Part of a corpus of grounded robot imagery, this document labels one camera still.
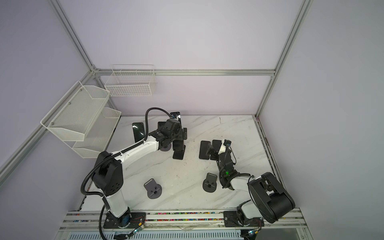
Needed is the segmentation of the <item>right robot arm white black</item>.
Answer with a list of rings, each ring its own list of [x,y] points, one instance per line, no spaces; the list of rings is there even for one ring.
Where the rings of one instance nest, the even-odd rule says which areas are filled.
[[[216,161],[223,189],[248,193],[250,199],[237,207],[241,225],[260,217],[273,224],[296,208],[291,195],[272,173],[266,172],[256,177],[236,171],[230,144],[215,148],[209,143],[203,153],[209,160]]]

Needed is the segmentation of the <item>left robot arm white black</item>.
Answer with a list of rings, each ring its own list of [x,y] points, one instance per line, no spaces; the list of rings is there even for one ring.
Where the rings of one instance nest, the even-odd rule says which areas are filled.
[[[119,152],[99,154],[95,172],[91,175],[95,186],[101,190],[106,209],[112,216],[122,219],[130,214],[121,188],[124,185],[124,171],[143,157],[174,145],[177,159],[184,157],[186,139],[185,128],[182,127],[179,113],[171,117],[158,128],[149,133],[148,137]]]

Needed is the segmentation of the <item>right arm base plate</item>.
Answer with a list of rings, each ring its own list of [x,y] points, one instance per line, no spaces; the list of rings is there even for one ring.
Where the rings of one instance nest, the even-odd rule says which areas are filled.
[[[241,211],[224,211],[225,227],[264,227],[262,218],[248,218]]]

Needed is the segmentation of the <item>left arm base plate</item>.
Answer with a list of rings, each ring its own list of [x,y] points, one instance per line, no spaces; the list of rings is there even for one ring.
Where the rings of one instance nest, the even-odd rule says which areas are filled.
[[[145,212],[133,212],[124,214],[121,217],[117,218],[112,213],[107,212],[106,220],[104,222],[104,229],[136,229],[139,227],[139,224],[144,224],[146,221]]]

